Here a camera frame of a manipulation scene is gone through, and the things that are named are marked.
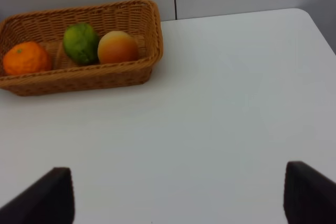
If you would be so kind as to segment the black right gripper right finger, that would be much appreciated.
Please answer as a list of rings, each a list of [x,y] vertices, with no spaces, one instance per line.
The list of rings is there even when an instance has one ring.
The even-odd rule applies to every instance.
[[[287,163],[283,193],[287,223],[335,223],[335,182],[302,161]]]

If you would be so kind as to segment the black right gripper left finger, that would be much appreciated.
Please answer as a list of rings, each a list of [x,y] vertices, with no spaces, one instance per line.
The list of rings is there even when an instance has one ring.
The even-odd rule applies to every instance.
[[[73,223],[71,170],[55,167],[1,207],[1,223]]]

